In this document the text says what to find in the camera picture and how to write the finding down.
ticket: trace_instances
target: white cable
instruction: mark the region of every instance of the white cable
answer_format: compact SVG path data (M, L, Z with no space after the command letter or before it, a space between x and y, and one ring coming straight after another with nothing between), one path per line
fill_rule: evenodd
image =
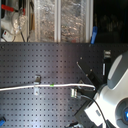
M71 87L71 86L90 87L90 88L93 88L93 91L95 91L95 86L88 85L88 84L60 84L60 85L51 84L51 85L27 85L27 86L19 86L19 87L0 88L0 92L17 90L17 89L25 89L25 88L33 88L33 87Z

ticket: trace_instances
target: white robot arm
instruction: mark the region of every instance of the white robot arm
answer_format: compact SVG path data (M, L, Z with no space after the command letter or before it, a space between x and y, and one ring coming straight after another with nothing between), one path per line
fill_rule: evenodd
M128 52L115 60L107 85L96 93L94 100L99 104L106 120L116 128L128 128ZM85 112L97 126L104 123L95 103L89 105Z

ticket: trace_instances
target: glass pane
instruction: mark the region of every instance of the glass pane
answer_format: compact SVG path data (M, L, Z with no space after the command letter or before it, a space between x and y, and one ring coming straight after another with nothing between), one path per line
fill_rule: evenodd
M62 0L62 42L84 42L85 0Z
M54 42L55 0L35 0L35 41Z

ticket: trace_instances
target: black cable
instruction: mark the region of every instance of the black cable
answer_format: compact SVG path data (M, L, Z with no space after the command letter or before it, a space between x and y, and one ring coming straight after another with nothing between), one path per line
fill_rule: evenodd
M88 96L81 95L81 97L84 97L84 98L86 98L86 99L89 99L89 100L91 100L92 102L94 102L94 103L97 105L97 107L99 108L99 110L100 110L100 112L101 112L101 115L102 115L102 117L103 117L103 120L104 120L106 126L108 126L108 128L110 128L110 127L109 127L109 124L108 124L107 121L105 120L104 114L103 114L103 112L102 112L100 106L98 105L98 103L97 103L94 99L92 99L92 98L90 98L90 97L88 97Z

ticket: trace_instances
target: pegboard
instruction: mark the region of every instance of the pegboard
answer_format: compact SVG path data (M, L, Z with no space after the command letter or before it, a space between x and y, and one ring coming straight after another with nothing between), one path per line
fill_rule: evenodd
M126 44L53 44L0 43L0 87L33 84L35 75L41 84L88 83L76 62L83 60L102 79L103 51L112 51L112 61L128 50ZM0 92L0 117L7 122L2 128L63 128L75 122L74 114L86 102L70 97L70 87L22 89ZM83 113L87 128L93 123Z

